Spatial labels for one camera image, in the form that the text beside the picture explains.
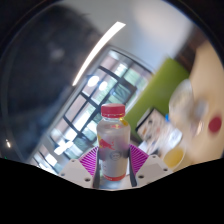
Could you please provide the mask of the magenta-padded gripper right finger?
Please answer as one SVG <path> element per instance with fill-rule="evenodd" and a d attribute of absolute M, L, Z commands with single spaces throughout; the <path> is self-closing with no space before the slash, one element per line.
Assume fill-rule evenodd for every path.
<path fill-rule="evenodd" d="M 157 155 L 148 155 L 135 145 L 129 147 L 129 162 L 132 187 L 143 187 L 172 174 L 172 171 Z"/>

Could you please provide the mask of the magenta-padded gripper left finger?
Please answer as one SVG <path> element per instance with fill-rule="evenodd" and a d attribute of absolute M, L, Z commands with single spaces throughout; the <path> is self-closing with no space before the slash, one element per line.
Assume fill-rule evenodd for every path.
<path fill-rule="evenodd" d="M 81 187 L 98 189 L 100 185 L 98 147 L 84 153 L 79 159 L 71 159 L 59 176 Z"/>

